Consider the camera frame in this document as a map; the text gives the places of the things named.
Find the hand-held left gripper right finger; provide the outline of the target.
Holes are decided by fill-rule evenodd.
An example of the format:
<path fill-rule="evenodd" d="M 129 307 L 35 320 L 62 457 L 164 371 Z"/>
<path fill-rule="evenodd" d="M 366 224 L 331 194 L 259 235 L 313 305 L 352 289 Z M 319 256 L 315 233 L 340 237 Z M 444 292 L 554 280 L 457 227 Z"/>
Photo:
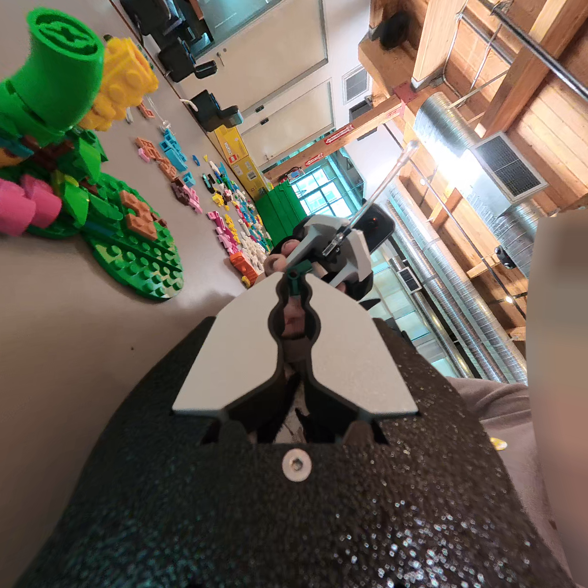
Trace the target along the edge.
<path fill-rule="evenodd" d="M 376 324 L 361 305 L 314 275 L 302 278 L 310 348 L 305 356 L 305 404 L 333 437 L 356 421 L 418 413 Z"/>

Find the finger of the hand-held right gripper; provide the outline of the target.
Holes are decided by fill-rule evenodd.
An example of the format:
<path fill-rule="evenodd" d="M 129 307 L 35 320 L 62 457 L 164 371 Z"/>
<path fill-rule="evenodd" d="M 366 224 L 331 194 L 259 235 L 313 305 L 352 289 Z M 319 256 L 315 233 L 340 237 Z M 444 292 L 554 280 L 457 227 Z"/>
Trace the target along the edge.
<path fill-rule="evenodd" d="M 286 272 L 303 263 L 318 263 L 327 272 L 345 272 L 350 268 L 350 228 L 346 219 L 314 215 L 302 227 L 302 240 L 286 258 Z"/>
<path fill-rule="evenodd" d="M 333 287 L 341 283 L 356 285 L 371 274 L 371 254 L 362 231 L 351 231 L 339 246 L 339 254 L 331 264 L 334 277 L 330 280 Z"/>

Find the clear plastic rod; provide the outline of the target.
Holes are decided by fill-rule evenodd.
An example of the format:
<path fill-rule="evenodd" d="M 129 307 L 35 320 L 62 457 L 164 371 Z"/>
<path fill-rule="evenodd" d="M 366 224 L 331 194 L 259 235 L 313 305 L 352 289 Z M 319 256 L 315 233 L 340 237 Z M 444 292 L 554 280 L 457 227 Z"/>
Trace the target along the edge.
<path fill-rule="evenodd" d="M 333 251 L 335 251 L 344 240 L 346 240 L 351 233 L 352 229 L 359 223 L 361 218 L 365 216 L 368 209 L 375 203 L 378 199 L 380 194 L 385 190 L 385 188 L 397 177 L 400 173 L 401 169 L 408 163 L 411 159 L 413 154 L 418 150 L 419 141 L 412 140 L 406 145 L 402 153 L 399 155 L 395 165 L 391 169 L 391 171 L 387 174 L 385 179 L 382 181 L 380 186 L 374 191 L 369 199 L 361 206 L 361 208 L 356 212 L 356 214 L 351 218 L 349 223 L 345 226 L 341 226 L 334 235 L 334 238 L 328 243 L 326 248 L 323 250 L 322 255 L 324 257 L 329 257 Z"/>

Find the dark green brick piece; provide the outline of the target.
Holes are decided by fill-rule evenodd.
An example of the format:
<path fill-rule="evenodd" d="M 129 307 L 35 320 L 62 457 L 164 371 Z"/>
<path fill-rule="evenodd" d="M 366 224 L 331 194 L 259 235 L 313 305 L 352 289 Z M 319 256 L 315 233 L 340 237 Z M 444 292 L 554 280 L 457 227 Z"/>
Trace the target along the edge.
<path fill-rule="evenodd" d="M 288 268 L 286 277 L 288 280 L 288 290 L 291 297 L 300 296 L 303 286 L 303 279 L 313 270 L 312 262 L 308 259 L 300 261 L 296 265 Z"/>

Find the person's right hand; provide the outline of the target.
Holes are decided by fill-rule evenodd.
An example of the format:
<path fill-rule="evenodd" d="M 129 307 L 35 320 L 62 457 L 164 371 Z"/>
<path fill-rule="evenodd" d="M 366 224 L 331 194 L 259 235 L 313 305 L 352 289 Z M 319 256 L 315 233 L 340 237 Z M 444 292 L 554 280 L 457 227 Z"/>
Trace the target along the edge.
<path fill-rule="evenodd" d="M 285 272 L 288 256 L 300 244 L 297 239 L 289 239 L 283 242 L 277 253 L 270 254 L 264 261 L 264 275 L 262 279 L 275 272 Z M 305 334 L 305 310 L 298 296 L 290 297 L 283 310 L 284 329 L 282 338 L 296 340 Z"/>

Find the window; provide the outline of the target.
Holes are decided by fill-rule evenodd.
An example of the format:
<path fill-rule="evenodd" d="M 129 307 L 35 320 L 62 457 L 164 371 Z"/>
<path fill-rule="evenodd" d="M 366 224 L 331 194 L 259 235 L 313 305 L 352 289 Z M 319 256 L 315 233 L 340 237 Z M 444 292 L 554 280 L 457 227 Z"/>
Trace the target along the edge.
<path fill-rule="evenodd" d="M 352 217 L 364 198 L 364 180 L 352 161 L 336 152 L 292 183 L 307 214 Z"/>

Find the green plastic bin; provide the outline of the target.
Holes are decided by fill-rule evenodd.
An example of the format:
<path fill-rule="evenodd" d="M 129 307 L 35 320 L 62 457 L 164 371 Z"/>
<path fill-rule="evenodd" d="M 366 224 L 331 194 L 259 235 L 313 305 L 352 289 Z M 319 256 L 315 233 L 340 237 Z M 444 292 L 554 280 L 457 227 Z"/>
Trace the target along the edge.
<path fill-rule="evenodd" d="M 307 217 L 289 181 L 279 183 L 257 199 L 255 206 L 274 246 L 293 235 L 294 229 Z"/>

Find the pink and orange brick assembly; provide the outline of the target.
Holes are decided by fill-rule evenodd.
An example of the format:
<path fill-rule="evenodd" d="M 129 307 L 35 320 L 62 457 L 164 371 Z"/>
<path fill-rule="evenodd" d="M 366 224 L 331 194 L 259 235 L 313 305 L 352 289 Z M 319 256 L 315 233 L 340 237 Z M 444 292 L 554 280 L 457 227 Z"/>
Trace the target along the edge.
<path fill-rule="evenodd" d="M 228 229 L 217 226 L 216 233 L 229 256 L 232 267 L 241 275 L 241 281 L 247 288 L 252 287 L 263 273 L 259 259 L 253 252 L 237 243 Z"/>

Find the white door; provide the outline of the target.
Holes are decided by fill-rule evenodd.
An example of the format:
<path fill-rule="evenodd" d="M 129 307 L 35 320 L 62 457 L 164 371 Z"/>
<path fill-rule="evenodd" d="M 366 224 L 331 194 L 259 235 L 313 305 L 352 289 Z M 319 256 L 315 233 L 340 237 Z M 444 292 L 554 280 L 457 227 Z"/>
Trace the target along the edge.
<path fill-rule="evenodd" d="M 242 135 L 249 156 L 263 170 L 334 126 L 330 81 L 309 90 Z"/>
<path fill-rule="evenodd" d="M 236 105 L 247 116 L 327 63 L 322 1 L 280 1 L 202 56 L 217 73 L 191 75 L 178 93 L 192 99 L 207 90 L 221 107 Z"/>

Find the metal ceiling vent grille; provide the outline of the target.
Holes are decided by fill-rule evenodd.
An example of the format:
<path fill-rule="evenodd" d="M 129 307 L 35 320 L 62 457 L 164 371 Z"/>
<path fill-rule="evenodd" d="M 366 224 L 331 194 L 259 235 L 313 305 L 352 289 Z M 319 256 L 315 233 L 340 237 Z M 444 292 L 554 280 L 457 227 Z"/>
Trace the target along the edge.
<path fill-rule="evenodd" d="M 544 191 L 548 182 L 525 159 L 504 132 L 478 142 L 464 153 L 472 193 L 495 217 Z"/>

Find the black ceiling device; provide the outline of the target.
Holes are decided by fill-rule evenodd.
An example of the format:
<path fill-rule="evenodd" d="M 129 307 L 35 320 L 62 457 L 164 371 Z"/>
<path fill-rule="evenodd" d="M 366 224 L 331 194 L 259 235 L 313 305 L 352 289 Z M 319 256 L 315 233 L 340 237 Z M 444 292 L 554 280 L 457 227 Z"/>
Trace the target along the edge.
<path fill-rule="evenodd" d="M 407 11 L 397 11 L 374 30 L 371 40 L 377 40 L 384 51 L 391 51 L 407 41 L 411 16 Z"/>

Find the yellow brick flower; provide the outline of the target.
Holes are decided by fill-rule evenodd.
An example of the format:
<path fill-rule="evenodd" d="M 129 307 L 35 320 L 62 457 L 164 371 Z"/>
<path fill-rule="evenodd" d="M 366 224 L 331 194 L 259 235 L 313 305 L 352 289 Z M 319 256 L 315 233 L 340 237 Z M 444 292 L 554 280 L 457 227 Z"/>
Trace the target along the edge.
<path fill-rule="evenodd" d="M 99 93 L 78 123 L 82 129 L 108 131 L 125 119 L 129 107 L 138 107 L 146 94 L 158 90 L 150 63 L 130 38 L 111 38 L 105 47 Z"/>

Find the green brick plant model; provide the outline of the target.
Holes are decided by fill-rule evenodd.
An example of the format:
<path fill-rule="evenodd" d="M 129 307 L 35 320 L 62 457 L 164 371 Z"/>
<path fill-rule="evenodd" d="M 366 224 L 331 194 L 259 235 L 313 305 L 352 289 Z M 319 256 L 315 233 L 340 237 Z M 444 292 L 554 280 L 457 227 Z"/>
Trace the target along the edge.
<path fill-rule="evenodd" d="M 28 59 L 1 81 L 1 234 L 80 234 L 117 282 L 174 298 L 183 268 L 167 222 L 102 170 L 98 130 L 78 126 L 99 93 L 106 44 L 62 11 L 35 8 L 26 23 Z"/>

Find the black wall speaker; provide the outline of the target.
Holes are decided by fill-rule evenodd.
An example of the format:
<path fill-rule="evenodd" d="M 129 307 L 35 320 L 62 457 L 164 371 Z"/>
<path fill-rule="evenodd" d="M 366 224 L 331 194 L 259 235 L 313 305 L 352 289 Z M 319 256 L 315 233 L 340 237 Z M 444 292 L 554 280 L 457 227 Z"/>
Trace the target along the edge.
<path fill-rule="evenodd" d="M 374 105 L 371 102 L 371 99 L 367 97 L 349 109 L 349 123 L 352 123 L 354 128 L 357 128 L 359 123 L 364 123 L 366 117 L 369 117 L 372 114 L 374 114 Z M 372 123 L 372 126 L 369 129 L 366 127 L 367 131 L 363 134 L 354 136 L 351 140 L 352 142 L 361 141 L 376 132 L 380 122 L 374 117 L 370 118 L 369 122 Z"/>

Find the wall air vent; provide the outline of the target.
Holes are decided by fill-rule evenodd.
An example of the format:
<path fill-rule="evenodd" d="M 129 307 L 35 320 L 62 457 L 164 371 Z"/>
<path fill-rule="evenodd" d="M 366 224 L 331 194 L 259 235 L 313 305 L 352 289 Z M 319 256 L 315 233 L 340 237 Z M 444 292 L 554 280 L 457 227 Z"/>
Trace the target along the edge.
<path fill-rule="evenodd" d="M 371 77 L 363 65 L 359 65 L 342 76 L 342 103 L 350 104 L 364 99 L 371 90 Z"/>

